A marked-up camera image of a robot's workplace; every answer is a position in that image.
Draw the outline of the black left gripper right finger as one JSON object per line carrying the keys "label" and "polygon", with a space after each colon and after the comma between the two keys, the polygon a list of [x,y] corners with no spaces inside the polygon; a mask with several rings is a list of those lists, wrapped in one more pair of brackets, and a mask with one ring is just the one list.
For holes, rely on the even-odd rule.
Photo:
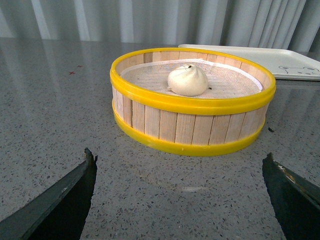
{"label": "black left gripper right finger", "polygon": [[262,175],[275,217],[288,240],[320,238],[320,188],[274,161],[262,160]]}

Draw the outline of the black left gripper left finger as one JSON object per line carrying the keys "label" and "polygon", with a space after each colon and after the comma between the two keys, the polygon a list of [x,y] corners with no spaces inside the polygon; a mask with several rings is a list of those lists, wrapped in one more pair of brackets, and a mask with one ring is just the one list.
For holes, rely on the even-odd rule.
{"label": "black left gripper left finger", "polygon": [[2,240],[78,240],[91,208],[97,156],[85,161],[27,205],[0,222]]}

